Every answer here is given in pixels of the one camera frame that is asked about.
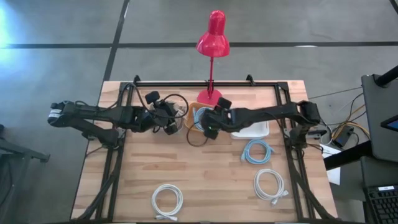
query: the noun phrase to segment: blue cable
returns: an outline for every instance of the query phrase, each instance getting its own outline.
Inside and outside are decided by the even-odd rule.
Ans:
[[[250,149],[254,144],[260,144],[264,146],[264,149],[266,150],[266,156],[264,156],[262,160],[253,159],[250,156]],[[244,147],[241,160],[243,161],[246,159],[248,162],[255,165],[265,164],[271,158],[271,152],[274,152],[274,149],[271,148],[265,141],[261,139],[253,139]]]
[[[203,116],[205,110],[212,110],[213,108],[209,108],[209,107],[202,107],[199,108],[199,110],[195,110],[195,108],[193,109],[193,122],[195,123],[195,126],[197,127],[197,129],[199,129],[200,131],[204,131],[203,127],[200,124],[200,120],[201,117]]]

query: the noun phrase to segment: white tray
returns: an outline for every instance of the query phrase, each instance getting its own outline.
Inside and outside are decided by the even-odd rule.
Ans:
[[[232,139],[262,139],[269,134],[268,121],[252,124],[240,132],[231,133]]]

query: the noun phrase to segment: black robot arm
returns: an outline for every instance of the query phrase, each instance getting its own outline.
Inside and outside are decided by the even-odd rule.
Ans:
[[[289,137],[293,147],[307,146],[305,139],[308,130],[319,124],[320,115],[315,103],[301,101],[300,103],[286,103],[280,106],[271,106],[250,110],[247,108],[230,109],[231,102],[220,98],[214,110],[206,110],[201,125],[204,135],[216,139],[218,131],[235,132],[247,128],[253,123],[289,118],[297,122],[298,126],[290,130]]]
[[[115,106],[101,108],[76,104],[71,101],[52,103],[48,122],[54,127],[72,127],[82,132],[85,138],[96,137],[102,144],[116,146],[119,132],[116,129],[103,129],[92,122],[107,121],[116,127],[130,129],[135,133],[143,133],[153,127],[160,126],[167,134],[177,132],[174,116],[177,112],[172,103],[159,99],[156,91],[146,96],[148,104],[153,103],[153,110],[146,110],[142,106]]]

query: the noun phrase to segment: wooden table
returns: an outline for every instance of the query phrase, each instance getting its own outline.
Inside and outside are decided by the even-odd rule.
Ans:
[[[292,101],[307,100],[304,82],[287,81]],[[107,107],[116,101],[120,82],[104,82],[99,106]],[[188,102],[196,100],[203,88],[157,87],[160,98],[171,93],[183,95]],[[250,109],[276,105],[275,90],[270,87],[220,87],[223,96],[233,102],[234,107]],[[139,88],[144,96],[153,88]],[[183,101],[173,99],[183,105]],[[140,105],[137,95],[133,105]],[[103,128],[109,123],[96,122]],[[150,198],[154,190],[162,184],[174,184],[183,193],[183,207],[176,215],[180,222],[276,222],[296,221],[294,198],[287,167],[282,135],[275,121],[270,121],[270,134],[265,137],[275,150],[271,160],[264,165],[252,165],[241,161],[243,147],[247,140],[232,140],[228,133],[221,132],[217,140],[209,140],[203,147],[192,147],[185,139],[187,129],[167,136],[162,131],[157,134],[127,132],[123,163],[119,180],[115,222],[156,222]],[[191,132],[193,142],[201,142],[201,133]],[[88,152],[100,146],[92,141]],[[261,146],[254,146],[251,154],[255,158],[264,157]],[[98,193],[103,176],[106,150],[90,154],[83,166],[72,218],[78,217]],[[305,167],[310,188],[320,203],[336,217],[336,208],[326,175],[321,152],[315,148],[305,149]],[[289,195],[281,198],[275,207],[269,201],[256,197],[253,178],[259,169],[274,169],[283,178]],[[274,193],[277,189],[275,178],[270,174],[261,176],[262,189]],[[303,194],[300,194],[304,206]],[[176,200],[173,192],[164,191],[157,197],[162,211],[174,209]],[[108,210],[108,198],[104,210]]]

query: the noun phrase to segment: gray floor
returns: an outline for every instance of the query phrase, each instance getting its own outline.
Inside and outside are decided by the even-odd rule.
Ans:
[[[123,0],[0,0],[0,45],[111,43]],[[138,0],[131,1],[121,42],[196,42],[213,9],[227,15],[233,42],[363,42],[398,40],[398,15],[388,0]],[[0,123],[5,137],[51,154],[32,161],[19,205],[20,222],[69,219],[87,141],[46,122],[49,106],[62,100],[95,104],[110,49],[0,49]],[[396,66],[398,47],[232,48],[215,60],[215,78],[305,80],[309,97],[360,86],[365,74]],[[204,80],[208,58],[195,49],[119,49],[111,80]],[[323,119],[342,121],[345,104],[361,90],[312,101]],[[363,104],[359,99],[354,107]],[[367,127],[366,117],[360,124]],[[360,135],[361,141],[366,138]],[[363,221],[358,164],[344,167],[333,185],[339,216]]]

